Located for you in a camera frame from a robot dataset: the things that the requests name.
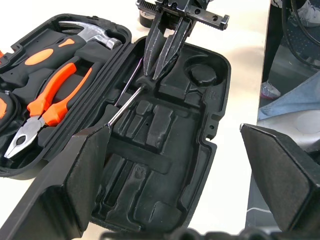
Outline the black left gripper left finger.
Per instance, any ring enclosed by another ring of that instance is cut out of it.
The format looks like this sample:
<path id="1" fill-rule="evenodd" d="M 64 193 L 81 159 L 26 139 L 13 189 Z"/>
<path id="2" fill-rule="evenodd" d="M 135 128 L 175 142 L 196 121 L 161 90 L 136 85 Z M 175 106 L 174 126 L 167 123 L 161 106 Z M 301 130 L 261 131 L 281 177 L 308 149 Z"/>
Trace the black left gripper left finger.
<path id="1" fill-rule="evenodd" d="M 71 137 L 46 165 L 0 228 L 0 240 L 73 240 L 82 237 L 98 194 L 108 126 Z"/>

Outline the black trouser leg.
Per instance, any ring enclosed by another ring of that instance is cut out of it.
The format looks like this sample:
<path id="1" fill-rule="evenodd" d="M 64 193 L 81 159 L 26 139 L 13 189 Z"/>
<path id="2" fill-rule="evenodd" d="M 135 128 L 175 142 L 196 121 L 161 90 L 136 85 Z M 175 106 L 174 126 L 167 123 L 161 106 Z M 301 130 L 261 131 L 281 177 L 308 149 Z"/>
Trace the black trouser leg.
<path id="1" fill-rule="evenodd" d="M 263 83 L 269 79 L 271 67 L 281 43 L 282 37 L 282 0 L 270 0 L 264 66 L 262 74 Z"/>

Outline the black handled screwdriver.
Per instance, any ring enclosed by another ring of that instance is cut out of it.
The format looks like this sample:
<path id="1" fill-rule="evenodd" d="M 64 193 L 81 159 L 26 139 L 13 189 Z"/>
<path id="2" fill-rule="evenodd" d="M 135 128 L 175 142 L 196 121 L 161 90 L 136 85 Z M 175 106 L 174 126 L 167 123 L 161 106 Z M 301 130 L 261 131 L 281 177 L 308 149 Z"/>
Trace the black handled screwdriver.
<path id="1" fill-rule="evenodd" d="M 154 80 L 151 76 L 141 76 L 137 80 L 139 88 L 134 92 L 134 94 L 125 102 L 125 104 L 118 110 L 118 112 L 111 118 L 107 123 L 107 126 L 111 128 L 122 114 L 129 108 L 129 106 L 136 100 L 136 98 L 143 92 L 150 92 L 156 87 L 157 81 Z"/>

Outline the black tape roll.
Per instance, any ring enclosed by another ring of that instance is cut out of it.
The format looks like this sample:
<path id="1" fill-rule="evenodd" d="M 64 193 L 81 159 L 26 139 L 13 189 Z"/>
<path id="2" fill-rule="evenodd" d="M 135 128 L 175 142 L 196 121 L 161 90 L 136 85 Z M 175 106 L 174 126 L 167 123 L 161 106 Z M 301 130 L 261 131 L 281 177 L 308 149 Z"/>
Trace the black tape roll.
<path id="1" fill-rule="evenodd" d="M 140 24 L 145 27 L 150 29 L 153 21 L 156 16 L 156 8 L 146 8 L 146 7 L 140 7 L 139 8 L 139 22 Z"/>

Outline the black orange tape measure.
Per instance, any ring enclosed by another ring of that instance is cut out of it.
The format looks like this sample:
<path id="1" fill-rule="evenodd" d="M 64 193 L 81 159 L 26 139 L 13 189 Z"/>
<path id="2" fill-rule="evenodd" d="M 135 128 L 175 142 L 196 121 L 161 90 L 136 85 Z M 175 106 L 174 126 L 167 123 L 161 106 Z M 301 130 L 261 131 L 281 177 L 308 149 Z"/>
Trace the black orange tape measure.
<path id="1" fill-rule="evenodd" d="M 21 103 L 9 90 L 0 91 L 0 133 L 7 128 L 21 111 Z"/>

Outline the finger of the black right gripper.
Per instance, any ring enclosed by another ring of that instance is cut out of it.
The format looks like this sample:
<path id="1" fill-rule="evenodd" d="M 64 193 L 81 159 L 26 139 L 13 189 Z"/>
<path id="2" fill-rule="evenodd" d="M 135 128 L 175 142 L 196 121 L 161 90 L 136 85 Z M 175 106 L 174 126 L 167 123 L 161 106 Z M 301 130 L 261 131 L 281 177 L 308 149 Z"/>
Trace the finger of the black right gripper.
<path id="1" fill-rule="evenodd" d="M 147 35 L 143 57 L 143 73 L 152 76 L 153 67 L 156 65 L 163 49 L 166 38 L 164 37 L 166 26 L 163 23 L 164 12 L 157 12 Z"/>
<path id="2" fill-rule="evenodd" d="M 191 25 L 191 19 L 179 19 L 174 33 L 168 36 L 159 54 L 152 77 L 153 80 L 159 80 L 171 71 L 180 55 L 182 46 L 187 39 Z"/>

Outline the orange handled pliers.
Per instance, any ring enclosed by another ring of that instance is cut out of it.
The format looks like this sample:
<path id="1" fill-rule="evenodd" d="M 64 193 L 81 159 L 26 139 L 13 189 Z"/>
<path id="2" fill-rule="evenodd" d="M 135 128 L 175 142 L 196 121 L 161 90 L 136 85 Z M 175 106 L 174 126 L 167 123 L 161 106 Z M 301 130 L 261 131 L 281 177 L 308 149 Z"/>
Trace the orange handled pliers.
<path id="1" fill-rule="evenodd" d="M 100 69 L 100 63 L 93 64 L 84 75 L 82 80 L 74 88 L 74 90 L 63 100 L 53 103 L 54 97 L 64 82 L 77 71 L 77 66 L 74 62 L 65 64 L 58 70 L 45 86 L 43 92 L 38 97 L 27 105 L 29 118 L 22 125 L 10 145 L 8 146 L 4 157 L 10 159 L 28 146 L 36 139 L 38 133 L 45 126 L 55 127 L 67 115 L 74 103 L 88 89 L 96 77 Z"/>

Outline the orange black claw hammer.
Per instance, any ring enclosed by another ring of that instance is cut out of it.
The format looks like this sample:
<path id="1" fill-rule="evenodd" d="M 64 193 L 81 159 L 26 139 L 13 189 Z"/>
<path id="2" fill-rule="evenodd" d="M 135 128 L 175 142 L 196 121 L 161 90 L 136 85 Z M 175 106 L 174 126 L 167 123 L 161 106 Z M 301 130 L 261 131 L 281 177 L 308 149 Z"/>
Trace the orange black claw hammer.
<path id="1" fill-rule="evenodd" d="M 10 70 L 1 73 L 0 79 L 9 85 L 21 88 L 27 84 L 30 74 L 42 68 L 59 68 L 63 63 L 72 58 L 74 53 L 87 42 L 98 42 L 110 50 L 122 44 L 119 39 L 108 36 L 105 29 L 92 23 L 68 20 L 59 21 L 58 23 L 61 27 L 78 28 L 80 32 L 65 37 L 34 53 Z"/>

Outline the blue denim trouser leg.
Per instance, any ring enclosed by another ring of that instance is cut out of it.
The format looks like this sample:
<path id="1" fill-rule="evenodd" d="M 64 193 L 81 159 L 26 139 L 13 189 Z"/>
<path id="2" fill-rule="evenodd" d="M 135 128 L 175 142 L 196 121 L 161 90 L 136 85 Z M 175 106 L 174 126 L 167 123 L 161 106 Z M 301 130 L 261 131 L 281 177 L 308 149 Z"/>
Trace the blue denim trouser leg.
<path id="1" fill-rule="evenodd" d="M 257 119 L 260 121 L 306 110 L 320 110 L 320 71 L 280 98 L 260 107 Z"/>

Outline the white sneaker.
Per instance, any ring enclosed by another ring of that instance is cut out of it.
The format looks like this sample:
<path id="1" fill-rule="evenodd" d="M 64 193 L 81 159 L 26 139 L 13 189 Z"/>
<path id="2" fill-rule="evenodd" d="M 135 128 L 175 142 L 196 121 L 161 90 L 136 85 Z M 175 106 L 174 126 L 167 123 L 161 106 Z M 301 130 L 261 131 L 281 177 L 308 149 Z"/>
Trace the white sneaker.
<path id="1" fill-rule="evenodd" d="M 312 5 L 310 0 L 296 0 L 296 9 L 304 27 L 320 27 L 320 8 Z"/>
<path id="2" fill-rule="evenodd" d="M 260 97 L 268 100 L 275 100 L 281 96 L 281 93 L 269 81 L 261 84 Z"/>

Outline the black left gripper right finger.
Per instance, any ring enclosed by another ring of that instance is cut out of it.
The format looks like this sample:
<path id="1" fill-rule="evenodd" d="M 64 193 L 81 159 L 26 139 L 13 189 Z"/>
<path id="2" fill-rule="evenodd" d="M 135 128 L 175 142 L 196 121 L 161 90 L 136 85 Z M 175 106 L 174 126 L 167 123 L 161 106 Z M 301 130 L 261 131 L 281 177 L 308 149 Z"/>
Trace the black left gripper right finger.
<path id="1" fill-rule="evenodd" d="M 320 165 L 288 135 L 242 124 L 256 185 L 282 231 L 320 232 Z"/>

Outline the black plastic tool case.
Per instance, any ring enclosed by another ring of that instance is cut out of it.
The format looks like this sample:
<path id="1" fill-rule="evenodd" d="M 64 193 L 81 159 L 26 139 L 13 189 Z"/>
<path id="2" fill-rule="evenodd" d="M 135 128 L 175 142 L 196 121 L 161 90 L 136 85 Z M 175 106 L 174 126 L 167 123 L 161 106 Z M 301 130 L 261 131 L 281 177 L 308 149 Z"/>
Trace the black plastic tool case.
<path id="1" fill-rule="evenodd" d="M 84 129 L 106 126 L 139 88 L 144 71 L 138 65 L 145 38 L 132 42 L 122 25 L 96 16 L 56 15 L 19 39 L 7 53 L 7 72 L 45 47 L 76 35 L 79 28 L 60 21 L 97 25 L 122 44 L 112 50 L 89 41 L 59 68 L 41 68 L 15 87 L 0 78 L 0 91 L 12 92 L 20 113 L 0 132 L 0 179 L 36 178 L 61 153 L 72 136 Z M 30 146 L 5 158 L 18 129 L 29 118 L 27 105 L 44 90 L 64 64 L 75 63 L 55 95 L 67 97 L 89 68 L 100 68 L 88 89 L 57 126 L 45 126 Z M 189 224 L 210 172 L 219 121 L 225 114 L 231 65 L 221 54 L 185 44 L 172 70 L 148 92 L 142 92 L 110 128 L 103 172 L 90 222 L 116 232 L 167 233 Z"/>

